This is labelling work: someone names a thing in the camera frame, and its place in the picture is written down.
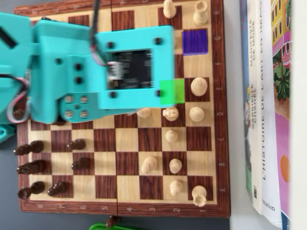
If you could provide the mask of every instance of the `green square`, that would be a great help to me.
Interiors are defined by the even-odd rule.
[[[184,79],[161,80],[160,104],[184,103]]]

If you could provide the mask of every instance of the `purple square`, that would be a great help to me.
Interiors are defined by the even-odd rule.
[[[181,38],[183,56],[208,53],[207,30],[183,31]]]

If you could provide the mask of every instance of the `dark brown chess piece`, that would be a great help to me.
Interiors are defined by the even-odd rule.
[[[14,149],[13,153],[16,155],[25,155],[29,154],[30,152],[39,153],[43,151],[44,143],[41,140],[35,140],[31,142],[30,145],[24,144]]]
[[[112,228],[118,222],[119,222],[119,217],[117,217],[117,216],[110,216],[106,220],[106,228],[110,229],[110,228]]]
[[[72,170],[89,169],[90,159],[87,157],[80,158],[71,165],[71,168]]]
[[[86,146],[84,139],[76,139],[67,145],[68,148],[72,150],[82,150]]]
[[[50,188],[50,189],[47,191],[47,193],[48,193],[49,196],[56,196],[56,195],[58,195],[58,194],[65,193],[66,187],[67,187],[67,186],[66,186],[65,182],[59,181],[59,182],[57,182],[56,184],[54,184],[54,185],[52,186],[52,188]]]
[[[45,161],[37,160],[17,167],[16,171],[17,174],[35,174],[43,172],[45,168]]]
[[[39,194],[45,190],[45,184],[42,181],[34,182],[30,188],[22,188],[18,191],[20,199],[27,199],[31,194]]]

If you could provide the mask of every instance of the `chessboard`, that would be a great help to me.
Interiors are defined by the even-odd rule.
[[[164,109],[151,108],[146,117],[110,115],[62,126],[31,120],[18,124],[18,146],[36,140],[44,143],[40,153],[17,156],[18,166],[36,160],[46,162],[43,172],[18,174],[19,189],[37,181],[45,184],[44,192],[19,199],[21,211],[230,216],[223,2],[204,1],[208,5],[209,19],[203,26],[193,21],[196,2],[174,0],[176,14],[168,19],[163,14],[162,0],[101,1],[99,32],[173,26],[175,78],[184,80],[185,102],[175,106],[178,117],[173,121],[163,115]],[[32,24],[41,17],[48,17],[90,26],[93,1],[67,0],[20,6],[15,8],[15,14],[30,17]],[[181,35],[186,31],[205,32],[205,53],[183,53]],[[196,78],[205,80],[207,86],[201,96],[194,95],[191,90]],[[197,108],[201,115],[197,121],[191,118],[192,108]],[[84,149],[67,147],[78,138],[85,140]],[[84,157],[89,159],[89,167],[72,170],[71,164]],[[155,159],[155,167],[146,172],[143,165],[151,157]],[[178,170],[170,168],[173,159],[179,162]],[[60,181],[68,185],[65,192],[48,196],[47,190]],[[179,181],[180,185],[174,185],[174,181]],[[171,184],[177,188],[176,192],[171,192]],[[205,205],[201,207],[194,204],[192,195],[198,185],[206,191],[200,201]]]

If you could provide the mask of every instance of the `black circuit board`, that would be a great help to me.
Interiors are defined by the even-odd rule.
[[[151,88],[151,51],[136,50],[112,53],[112,61],[120,62],[122,79],[114,80],[112,89]]]

